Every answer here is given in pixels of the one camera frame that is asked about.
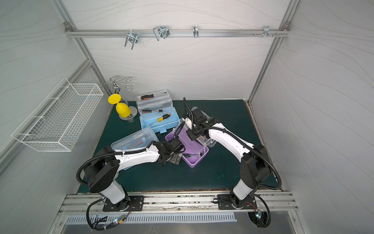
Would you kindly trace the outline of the purple clear toolbox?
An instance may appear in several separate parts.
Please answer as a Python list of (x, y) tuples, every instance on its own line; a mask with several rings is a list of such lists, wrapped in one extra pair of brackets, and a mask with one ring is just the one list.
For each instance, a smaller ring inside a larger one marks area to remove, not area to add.
[[(182, 118), (178, 121), (178, 124), (183, 123)], [(190, 167), (190, 168), (195, 168), (208, 154), (209, 149), (215, 146), (217, 141), (207, 138), (206, 136), (200, 136), (197, 140), (192, 141), (186, 131), (189, 128), (184, 125), (183, 129), (181, 130), (180, 134), (178, 135), (179, 139), (181, 142), (184, 144), (186, 147), (186, 150), (184, 153), (186, 154), (202, 154), (200, 158), (198, 157), (191, 157), (191, 158), (185, 158), (182, 155), (182, 160)]]

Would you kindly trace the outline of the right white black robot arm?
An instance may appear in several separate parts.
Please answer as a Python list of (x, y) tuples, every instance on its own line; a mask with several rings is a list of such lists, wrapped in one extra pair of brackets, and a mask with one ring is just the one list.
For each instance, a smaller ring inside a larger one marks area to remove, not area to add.
[(230, 192), (233, 206), (239, 207), (260, 188), (278, 190), (282, 180), (275, 166), (270, 162), (266, 148), (246, 142), (228, 130), (216, 118), (208, 118), (199, 108), (185, 108), (188, 137), (212, 139), (229, 150), (240, 162), (240, 179)]

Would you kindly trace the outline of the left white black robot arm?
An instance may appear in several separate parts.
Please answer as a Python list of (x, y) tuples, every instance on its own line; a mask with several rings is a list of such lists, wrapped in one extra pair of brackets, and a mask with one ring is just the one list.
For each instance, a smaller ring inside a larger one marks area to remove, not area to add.
[(76, 179), (91, 193), (101, 194), (117, 205), (128, 200), (125, 189), (115, 179), (117, 172), (144, 163), (156, 162), (164, 166), (185, 149), (179, 137), (170, 141), (152, 141), (138, 149), (114, 150), (108, 146), (78, 168)]

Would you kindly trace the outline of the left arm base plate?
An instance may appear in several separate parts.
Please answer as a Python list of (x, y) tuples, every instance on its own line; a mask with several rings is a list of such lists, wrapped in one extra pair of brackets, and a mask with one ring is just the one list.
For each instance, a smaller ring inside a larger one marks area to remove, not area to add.
[(114, 204), (108, 198), (105, 199), (104, 212), (142, 211), (144, 196), (126, 196), (119, 203)]

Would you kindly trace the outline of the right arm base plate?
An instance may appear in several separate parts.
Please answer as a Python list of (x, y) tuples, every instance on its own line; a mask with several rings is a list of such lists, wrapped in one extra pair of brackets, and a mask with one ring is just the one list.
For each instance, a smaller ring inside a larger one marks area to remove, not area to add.
[(247, 196), (245, 200), (237, 200), (234, 195), (218, 194), (212, 201), (219, 210), (256, 210), (255, 198)]

